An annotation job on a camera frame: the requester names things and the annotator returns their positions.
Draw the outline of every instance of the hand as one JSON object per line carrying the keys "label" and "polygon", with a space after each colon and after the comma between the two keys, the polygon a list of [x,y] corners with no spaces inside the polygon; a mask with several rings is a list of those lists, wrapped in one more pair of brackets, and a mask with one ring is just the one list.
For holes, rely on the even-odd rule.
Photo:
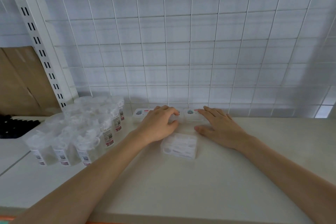
{"label": "hand", "polygon": [[179,115],[179,112],[174,107],[167,105],[155,107],[153,111],[148,112],[135,130],[137,137],[140,136],[146,144],[149,144],[169,136],[179,125],[177,120],[168,124],[168,119],[172,114]]}
{"label": "hand", "polygon": [[194,129],[212,141],[224,147],[239,150],[247,140],[252,138],[221,109],[204,106],[204,110],[198,111],[210,122],[212,128],[200,125],[195,126]]}

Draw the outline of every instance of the person's left hand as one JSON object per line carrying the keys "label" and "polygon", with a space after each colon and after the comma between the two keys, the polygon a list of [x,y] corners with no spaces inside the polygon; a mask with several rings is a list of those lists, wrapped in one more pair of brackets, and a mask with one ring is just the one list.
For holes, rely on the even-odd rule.
{"label": "person's left hand", "polygon": [[168,124],[168,119],[172,114],[179,115],[179,112],[174,107],[167,105],[155,107],[154,110],[148,112],[138,128],[134,130],[136,137],[140,136],[146,144],[149,144],[169,136],[179,125],[177,120]]}

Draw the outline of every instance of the white slotted shelf post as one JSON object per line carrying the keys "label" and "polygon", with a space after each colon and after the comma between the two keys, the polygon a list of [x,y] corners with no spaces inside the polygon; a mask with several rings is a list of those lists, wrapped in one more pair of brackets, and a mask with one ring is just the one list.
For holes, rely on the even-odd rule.
{"label": "white slotted shelf post", "polygon": [[33,47],[40,58],[56,99],[61,108],[78,97],[72,76],[62,52],[56,52],[53,43],[57,41],[55,31],[48,30],[43,15],[48,13],[44,0],[15,0],[19,12],[32,39]]}

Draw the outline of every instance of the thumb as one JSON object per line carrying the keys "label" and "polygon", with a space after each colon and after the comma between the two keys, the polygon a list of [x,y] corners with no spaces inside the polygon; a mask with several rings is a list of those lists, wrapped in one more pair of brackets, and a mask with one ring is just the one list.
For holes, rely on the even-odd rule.
{"label": "thumb", "polygon": [[195,126],[194,129],[196,130],[196,132],[200,133],[203,136],[206,136],[208,138],[211,137],[212,131],[207,126]]}
{"label": "thumb", "polygon": [[179,126],[179,122],[177,120],[174,120],[171,124],[168,125],[171,129],[171,132],[173,133],[175,129]]}

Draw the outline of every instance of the person's right hand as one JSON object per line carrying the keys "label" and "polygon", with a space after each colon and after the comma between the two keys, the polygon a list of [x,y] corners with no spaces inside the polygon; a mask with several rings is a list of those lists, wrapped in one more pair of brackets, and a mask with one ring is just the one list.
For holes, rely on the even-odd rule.
{"label": "person's right hand", "polygon": [[212,128],[204,125],[195,126],[195,130],[212,141],[231,149],[239,150],[242,145],[252,136],[247,134],[229,114],[221,109],[209,108],[198,109],[211,124]]}

